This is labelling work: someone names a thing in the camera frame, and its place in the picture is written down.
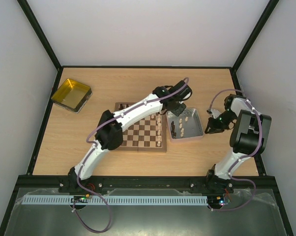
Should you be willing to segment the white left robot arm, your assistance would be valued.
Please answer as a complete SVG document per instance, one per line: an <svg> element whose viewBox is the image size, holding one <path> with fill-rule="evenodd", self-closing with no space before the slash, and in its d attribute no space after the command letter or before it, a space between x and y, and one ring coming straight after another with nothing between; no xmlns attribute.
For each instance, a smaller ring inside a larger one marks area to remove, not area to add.
<svg viewBox="0 0 296 236"><path fill-rule="evenodd" d="M127 108L113 113L104 111L98 126L87 137L90 149L68 173L70 186L87 189L81 181L90 178L103 157L123 143L123 132L136 122L161 111L180 115L186 108L183 102L192 95L188 82L186 77L174 86L156 87L147 97Z"/></svg>

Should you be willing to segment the pink metal tin tray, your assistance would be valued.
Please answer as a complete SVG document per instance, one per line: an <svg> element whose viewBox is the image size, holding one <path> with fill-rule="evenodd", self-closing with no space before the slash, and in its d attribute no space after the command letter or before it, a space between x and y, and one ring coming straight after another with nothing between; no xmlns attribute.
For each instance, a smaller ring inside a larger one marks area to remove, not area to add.
<svg viewBox="0 0 296 236"><path fill-rule="evenodd" d="M181 137L181 129L179 127L179 119L182 119L182 128L184 128L184 136ZM195 140L199 140L204 136L204 131L202 127L202 123L200 120L200 116L196 108L186 108L178 117L176 117L173 113L166 113L167 119L167 127L169 129L170 141L172 143L183 143L183 142L191 142ZM176 137L173 137L171 122L174 121Z"/></svg>

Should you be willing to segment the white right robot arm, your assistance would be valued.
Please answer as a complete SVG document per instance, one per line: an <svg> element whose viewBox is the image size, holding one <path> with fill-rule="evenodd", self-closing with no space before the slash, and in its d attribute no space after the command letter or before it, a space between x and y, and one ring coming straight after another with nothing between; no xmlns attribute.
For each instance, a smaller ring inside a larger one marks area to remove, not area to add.
<svg viewBox="0 0 296 236"><path fill-rule="evenodd" d="M206 134L232 130L230 151L207 172L205 187L212 193L228 188L235 170L265 150L271 126L271 117L257 111L246 97L230 94L224 100L224 108L222 113L212 106L207 110L210 117Z"/></svg>

